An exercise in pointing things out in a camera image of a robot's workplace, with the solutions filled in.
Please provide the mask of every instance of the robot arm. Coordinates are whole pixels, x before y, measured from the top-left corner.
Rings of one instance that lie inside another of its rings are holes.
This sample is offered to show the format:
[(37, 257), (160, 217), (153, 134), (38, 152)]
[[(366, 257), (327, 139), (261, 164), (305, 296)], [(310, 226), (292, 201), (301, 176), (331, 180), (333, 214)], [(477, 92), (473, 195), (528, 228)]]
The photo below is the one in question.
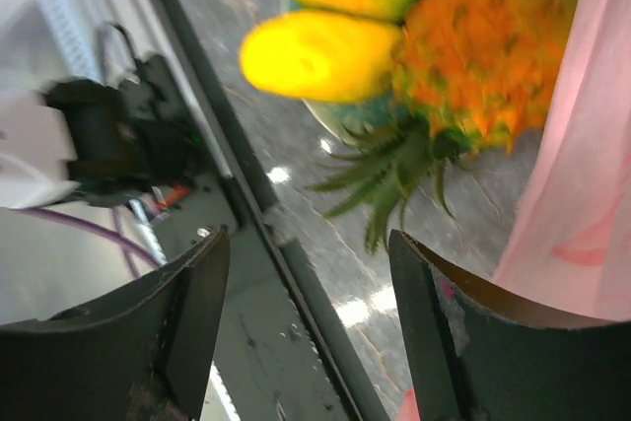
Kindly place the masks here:
[(119, 90), (88, 79), (0, 95), (0, 207), (121, 205), (181, 181), (197, 148), (185, 124), (139, 114)]

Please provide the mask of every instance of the gray marble countertop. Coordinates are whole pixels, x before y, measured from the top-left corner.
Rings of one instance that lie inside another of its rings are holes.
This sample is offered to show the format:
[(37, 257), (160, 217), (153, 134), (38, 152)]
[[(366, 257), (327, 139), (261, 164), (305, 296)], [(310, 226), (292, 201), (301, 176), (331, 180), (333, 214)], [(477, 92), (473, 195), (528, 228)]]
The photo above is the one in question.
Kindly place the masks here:
[[(180, 0), (215, 65), (239, 120), (281, 200), (268, 216), (282, 239), (298, 238), (331, 302), (347, 327), (386, 411), (393, 418), (411, 381), (391, 288), (386, 255), (366, 255), (367, 209), (327, 222), (321, 213), (343, 196), (305, 191), (321, 181), (335, 140), (300, 102), (264, 95), (239, 68), (244, 36), (279, 14), (280, 0)], [(406, 231), (454, 263), (478, 275), (493, 272), (513, 225), (515, 206), (530, 174), (539, 136), (524, 137), (511, 160), (490, 152), (474, 173), (451, 172), (446, 195), (457, 220), (419, 190), (406, 212)]]

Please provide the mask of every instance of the pineapple crown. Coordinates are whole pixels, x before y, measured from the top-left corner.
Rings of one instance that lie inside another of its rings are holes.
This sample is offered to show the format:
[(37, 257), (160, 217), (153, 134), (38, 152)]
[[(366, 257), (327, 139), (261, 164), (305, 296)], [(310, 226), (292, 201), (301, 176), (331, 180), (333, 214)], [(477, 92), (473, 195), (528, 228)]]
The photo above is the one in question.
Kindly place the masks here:
[(348, 190), (350, 195), (324, 214), (338, 217), (361, 204), (372, 207), (364, 245), (368, 253), (387, 248), (389, 217), (398, 207), (404, 227), (405, 207), (421, 181), (432, 175), (436, 194), (447, 213), (444, 174), (448, 164), (457, 164), (470, 149), (469, 140), (458, 129), (445, 129), (432, 136), (424, 116), (408, 116), (384, 128), (361, 133), (347, 130), (357, 153), (330, 157), (347, 165), (327, 181), (311, 186), (315, 192)]

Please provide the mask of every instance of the pink object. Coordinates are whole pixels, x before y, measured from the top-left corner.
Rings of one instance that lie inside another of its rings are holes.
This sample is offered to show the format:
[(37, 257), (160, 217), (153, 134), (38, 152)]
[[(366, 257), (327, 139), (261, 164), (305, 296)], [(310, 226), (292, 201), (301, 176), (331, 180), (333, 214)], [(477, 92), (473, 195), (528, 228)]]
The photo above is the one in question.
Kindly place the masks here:
[(580, 0), (494, 282), (572, 313), (631, 319), (630, 191), (631, 0)]
[(418, 415), (418, 407), (416, 406), (414, 388), (405, 394), (401, 410), (394, 421), (421, 421), (421, 418)]

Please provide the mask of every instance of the purple cable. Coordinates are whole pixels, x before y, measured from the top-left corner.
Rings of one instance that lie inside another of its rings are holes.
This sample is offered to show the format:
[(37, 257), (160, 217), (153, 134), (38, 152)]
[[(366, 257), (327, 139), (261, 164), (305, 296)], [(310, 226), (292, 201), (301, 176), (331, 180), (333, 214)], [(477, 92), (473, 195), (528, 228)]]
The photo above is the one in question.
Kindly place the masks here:
[(160, 264), (142, 246), (132, 242), (129, 239), (126, 239), (123, 236), (120, 236), (110, 229), (106, 229), (105, 227), (101, 227), (92, 222), (84, 221), (83, 219), (79, 219), (78, 217), (69, 216), (60, 212), (50, 211), (48, 209), (22, 209), (18, 210), (17, 212), (27, 216), (38, 217), (46, 221), (56, 222), (57, 224), (63, 224), (64, 226), (74, 227), (75, 229), (80, 229), (82, 231), (86, 231), (96, 236), (102, 237), (110, 242), (119, 244), (121, 248), (129, 251), (129, 253), (131, 253), (132, 255), (136, 255), (138, 258), (151, 265), (152, 268), (160, 268)]
[[(117, 207), (111, 208), (111, 220), (114, 223), (114, 231), (123, 237), (122, 234), (122, 222), (120, 219), (120, 210)], [(127, 263), (127, 268), (131, 272), (131, 276), (133, 276), (134, 280), (140, 278), (140, 271), (138, 271), (138, 267), (134, 262), (132, 254), (129, 252), (127, 248), (122, 248), (122, 254), (125, 257), (125, 263)]]

